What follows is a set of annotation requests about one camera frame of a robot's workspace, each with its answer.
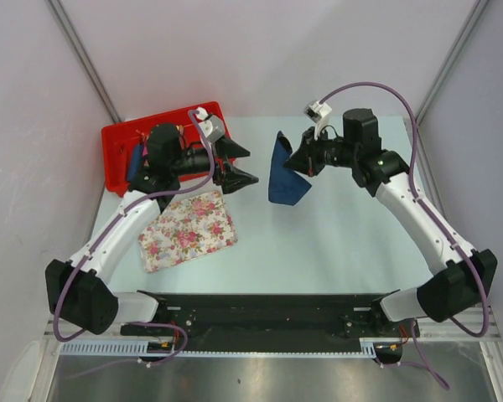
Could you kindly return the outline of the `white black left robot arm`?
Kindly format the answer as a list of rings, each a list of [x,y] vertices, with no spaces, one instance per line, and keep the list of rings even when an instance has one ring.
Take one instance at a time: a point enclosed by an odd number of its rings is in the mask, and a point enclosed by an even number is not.
[[[180,126],[156,125],[145,144],[147,153],[140,158],[136,174],[106,225],[67,261],[52,260],[47,265],[49,310],[54,317],[54,335],[61,342],[68,338],[59,333],[60,320],[95,335],[114,323],[139,322],[152,335],[167,328],[169,315],[160,309],[159,296],[109,289],[117,265],[140,232],[174,196],[185,192],[179,183],[183,176],[204,174],[205,181],[220,186],[224,194],[258,181],[231,164],[231,159],[250,153],[226,135],[221,119],[211,115],[195,127],[200,139],[187,144]]]

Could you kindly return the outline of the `dark blue paper napkin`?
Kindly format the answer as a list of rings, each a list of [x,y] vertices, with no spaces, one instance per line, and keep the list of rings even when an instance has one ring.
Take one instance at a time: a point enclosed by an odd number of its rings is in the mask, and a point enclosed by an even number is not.
[[[272,151],[267,198],[272,204],[296,205],[312,185],[293,170],[284,167],[293,149],[289,140],[279,131]]]

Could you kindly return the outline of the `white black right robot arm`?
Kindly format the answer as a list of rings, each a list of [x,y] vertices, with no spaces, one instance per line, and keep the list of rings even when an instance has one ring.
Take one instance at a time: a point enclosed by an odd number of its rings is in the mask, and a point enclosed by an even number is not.
[[[313,122],[298,149],[283,166],[309,177],[326,166],[348,168],[357,185],[376,198],[399,221],[427,263],[432,278],[404,291],[394,291],[372,303],[371,329],[389,336],[409,318],[451,319],[481,302],[489,292],[497,267],[490,250],[477,251],[454,233],[452,226],[410,184],[409,166],[381,145],[379,123],[370,109],[343,115],[343,133],[330,138],[326,131],[331,109],[318,102],[304,113]]]

